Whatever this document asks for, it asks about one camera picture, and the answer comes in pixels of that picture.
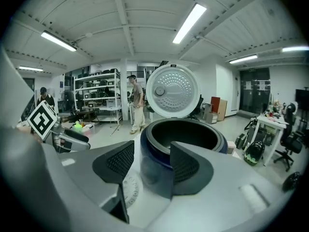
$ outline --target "ceiling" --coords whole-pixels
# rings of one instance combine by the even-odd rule
[[[180,44],[172,41],[195,3],[207,8]],[[47,30],[76,52],[43,37]],[[199,64],[258,54],[239,68],[307,65],[303,53],[281,53],[305,44],[278,0],[27,0],[3,38],[15,65],[64,73],[113,59]]]

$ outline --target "man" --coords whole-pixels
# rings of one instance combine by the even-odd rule
[[[55,107],[55,101],[54,98],[47,93],[47,90],[45,87],[41,88],[41,96],[38,98],[37,101],[37,106],[41,103],[41,101],[46,101],[48,105],[50,105],[52,107],[52,109],[54,109]]]
[[[143,112],[144,101],[143,101],[143,90],[141,86],[136,82],[136,76],[131,75],[128,77],[129,82],[133,85],[133,104],[134,104],[134,125],[132,126],[132,130],[130,134],[136,133],[140,128],[145,126],[145,116]]]

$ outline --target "gray floor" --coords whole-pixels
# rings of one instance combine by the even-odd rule
[[[153,121],[162,119],[161,116],[154,114]],[[146,125],[150,123],[150,120],[146,118]],[[244,131],[244,127],[249,123],[249,119],[240,116],[232,116],[226,118],[224,121],[217,122],[213,126],[220,131],[228,141],[235,141],[236,137]],[[70,127],[70,123],[63,123],[65,127]],[[129,134],[131,130],[130,121],[121,121],[118,127],[115,123],[98,123],[95,125],[95,134],[89,137],[89,143],[91,148],[102,147],[106,145],[115,144],[121,141],[133,140],[137,133]],[[280,145],[278,150],[283,151],[284,148]],[[265,149],[264,157],[269,153],[270,148],[267,146]],[[243,158],[242,150],[236,149],[236,153],[240,158]],[[273,155],[273,159],[278,157],[277,154]],[[309,160],[309,149],[303,148],[299,154],[292,154],[291,157],[294,159],[294,164],[291,169],[286,172],[285,164],[283,161],[279,161],[276,164],[271,160],[268,166],[263,165],[263,160],[259,161],[253,168],[266,179],[268,179],[274,185],[281,187],[282,183],[290,174],[300,171],[304,172]]]

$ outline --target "office chair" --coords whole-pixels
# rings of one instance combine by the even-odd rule
[[[289,169],[294,163],[294,160],[289,155],[291,155],[293,152],[296,154],[299,154],[302,148],[302,144],[300,141],[298,141],[298,138],[303,137],[303,133],[299,131],[292,132],[293,112],[295,110],[296,110],[296,107],[293,103],[288,105],[286,109],[284,120],[289,124],[286,125],[286,129],[284,129],[283,135],[280,141],[280,144],[283,147],[285,147],[285,152],[276,150],[276,152],[282,156],[274,160],[274,163],[276,163],[277,161],[284,159],[288,165],[287,169],[285,170],[286,172],[289,171]]]
[[[201,104],[203,102],[204,98],[202,98],[202,95],[199,96],[199,101],[197,103],[197,107],[190,113],[190,115],[186,118],[190,118],[190,119],[196,119],[199,121],[199,119],[197,118],[196,115],[198,115],[201,111]]]

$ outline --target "rice cooker lid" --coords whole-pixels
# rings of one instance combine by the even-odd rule
[[[167,64],[150,75],[146,96],[159,115],[182,118],[196,108],[200,89],[192,71],[179,64]]]

